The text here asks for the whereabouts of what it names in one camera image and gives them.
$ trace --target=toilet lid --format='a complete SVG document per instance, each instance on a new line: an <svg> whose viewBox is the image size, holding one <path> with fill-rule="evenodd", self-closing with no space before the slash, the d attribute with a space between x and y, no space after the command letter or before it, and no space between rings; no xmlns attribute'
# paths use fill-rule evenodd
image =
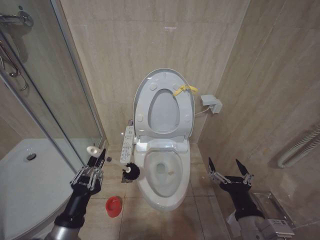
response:
<svg viewBox="0 0 320 240"><path fill-rule="evenodd" d="M184 77L168 68L149 73L134 98L134 131L138 139L187 139L193 129L195 102L189 91L173 93L188 84Z"/></svg>

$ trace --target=toilet brush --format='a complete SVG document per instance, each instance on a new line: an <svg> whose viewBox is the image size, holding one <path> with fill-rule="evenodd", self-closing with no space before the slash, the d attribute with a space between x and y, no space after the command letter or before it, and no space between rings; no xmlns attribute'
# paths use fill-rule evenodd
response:
<svg viewBox="0 0 320 240"><path fill-rule="evenodd" d="M110 163L111 161L118 165L123 170L123 176L126 180L136 180L140 175L140 169L133 162L129 162L127 165L123 165L117 160L112 160L111 157L107 157L106 161Z"/></svg>
<svg viewBox="0 0 320 240"><path fill-rule="evenodd" d="M100 156L102 150L95 146L88 146L86 151L93 157L97 158ZM140 175L140 169L133 162L129 162L127 165L123 165L121 162L112 159L111 157L107 157L106 161L110 163L112 161L113 164L119 166L123 170L124 178L127 180L136 180Z"/></svg>

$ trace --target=tile floor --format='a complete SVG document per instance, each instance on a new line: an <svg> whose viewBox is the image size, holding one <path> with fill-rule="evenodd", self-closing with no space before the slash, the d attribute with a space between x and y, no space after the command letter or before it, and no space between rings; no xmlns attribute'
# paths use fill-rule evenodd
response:
<svg viewBox="0 0 320 240"><path fill-rule="evenodd" d="M110 145L107 155L119 159L121 145ZM102 190L87 207L82 240L230 240L215 192L196 144L191 144L191 173L187 195L174 211L160 212L148 205L135 181L121 183L122 171L105 163ZM105 210L109 197L122 198L122 212L111 218Z"/></svg>

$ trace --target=red cup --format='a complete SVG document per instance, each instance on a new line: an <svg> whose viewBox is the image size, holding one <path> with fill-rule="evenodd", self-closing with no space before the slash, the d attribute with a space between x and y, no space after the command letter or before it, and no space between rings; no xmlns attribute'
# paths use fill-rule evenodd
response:
<svg viewBox="0 0 320 240"><path fill-rule="evenodd" d="M109 217L115 218L121 213L122 203L119 197L112 196L105 203L105 209Z"/></svg>

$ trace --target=toilet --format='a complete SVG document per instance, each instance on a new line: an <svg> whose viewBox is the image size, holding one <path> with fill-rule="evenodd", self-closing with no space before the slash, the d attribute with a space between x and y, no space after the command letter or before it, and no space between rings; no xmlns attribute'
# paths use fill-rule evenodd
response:
<svg viewBox="0 0 320 240"><path fill-rule="evenodd" d="M137 185L149 205L159 211L176 209L189 185L195 102L189 90L173 96L187 84L175 70L157 69L145 77L134 98Z"/></svg>

